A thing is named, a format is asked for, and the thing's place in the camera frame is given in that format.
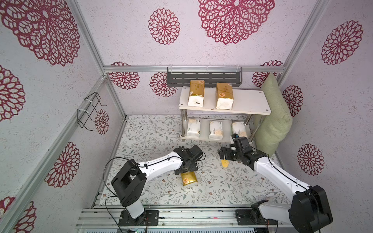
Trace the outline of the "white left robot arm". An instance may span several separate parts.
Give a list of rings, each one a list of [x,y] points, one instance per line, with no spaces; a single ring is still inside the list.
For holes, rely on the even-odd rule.
[[[174,171],[175,175],[195,172],[198,170],[197,163],[205,157],[205,152],[194,145],[191,148],[177,147],[167,155],[147,162],[137,163],[127,159],[111,185],[130,218],[138,219],[145,213],[140,196],[148,181],[170,171]]]

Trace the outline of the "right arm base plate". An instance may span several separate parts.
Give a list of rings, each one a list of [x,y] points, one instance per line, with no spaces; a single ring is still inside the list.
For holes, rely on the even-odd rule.
[[[264,218],[259,211],[252,209],[237,209],[235,211],[238,225],[269,225],[276,226],[277,221],[273,219]]]

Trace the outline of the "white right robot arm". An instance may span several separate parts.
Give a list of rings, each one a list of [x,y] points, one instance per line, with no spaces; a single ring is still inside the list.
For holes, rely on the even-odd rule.
[[[251,205],[247,218],[254,224],[270,221],[288,223],[299,233],[319,232],[333,222],[325,190],[310,186],[275,165],[268,154],[253,148],[246,137],[232,135],[233,143],[219,150],[221,160],[242,162],[277,186],[290,204],[270,204],[267,200]]]

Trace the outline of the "white tissue pack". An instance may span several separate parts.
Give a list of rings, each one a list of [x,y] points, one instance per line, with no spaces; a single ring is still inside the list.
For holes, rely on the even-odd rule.
[[[223,139],[223,125],[222,121],[211,121],[209,124],[209,139],[219,140]]]
[[[231,124],[232,133],[237,134],[239,137],[247,137],[247,132],[244,122],[233,121]]]
[[[199,138],[201,129],[201,120],[190,118],[188,120],[186,136],[190,138]]]

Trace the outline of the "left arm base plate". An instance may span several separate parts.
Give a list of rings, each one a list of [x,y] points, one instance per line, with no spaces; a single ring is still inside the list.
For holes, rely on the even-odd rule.
[[[119,218],[119,226],[157,226],[158,221],[158,210],[145,210],[144,213],[137,218],[132,218],[127,210],[123,210]]]

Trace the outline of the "gold tissue pack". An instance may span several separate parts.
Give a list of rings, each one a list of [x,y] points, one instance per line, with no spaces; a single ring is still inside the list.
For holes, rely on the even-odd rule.
[[[205,97],[204,80],[191,80],[189,86],[188,106],[203,107]]]
[[[233,88],[231,83],[217,83],[216,108],[231,110],[234,103]]]
[[[181,173],[181,179],[183,186],[196,184],[198,182],[195,172]]]

